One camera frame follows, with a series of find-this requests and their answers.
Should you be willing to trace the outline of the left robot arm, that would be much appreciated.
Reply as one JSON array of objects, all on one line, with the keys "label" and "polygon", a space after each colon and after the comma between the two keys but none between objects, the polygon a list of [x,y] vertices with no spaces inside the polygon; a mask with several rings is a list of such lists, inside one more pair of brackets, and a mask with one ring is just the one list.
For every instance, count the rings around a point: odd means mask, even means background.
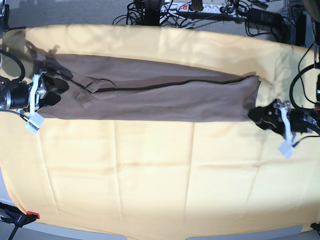
[{"label": "left robot arm", "polygon": [[316,82],[316,102],[313,108],[298,106],[294,99],[294,87],[302,76],[312,70],[320,68],[320,60],[314,54],[314,63],[298,70],[289,87],[289,101],[282,102],[275,99],[269,105],[255,107],[248,112],[248,117],[259,128],[271,130],[285,139],[295,133],[320,133],[320,81]]}]

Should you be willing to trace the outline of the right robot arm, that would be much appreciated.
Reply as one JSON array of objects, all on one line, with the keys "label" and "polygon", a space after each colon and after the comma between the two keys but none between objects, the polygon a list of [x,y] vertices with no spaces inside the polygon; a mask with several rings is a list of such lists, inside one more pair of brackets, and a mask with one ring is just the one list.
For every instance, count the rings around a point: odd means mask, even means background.
[{"label": "right robot arm", "polygon": [[62,98],[61,95],[69,90],[65,80],[49,75],[45,68],[32,76],[27,83],[24,78],[26,70],[23,63],[13,54],[1,50],[4,55],[13,60],[20,68],[20,76],[15,79],[0,78],[0,110],[10,112],[21,109],[27,113],[37,112],[46,106],[56,105]]}]

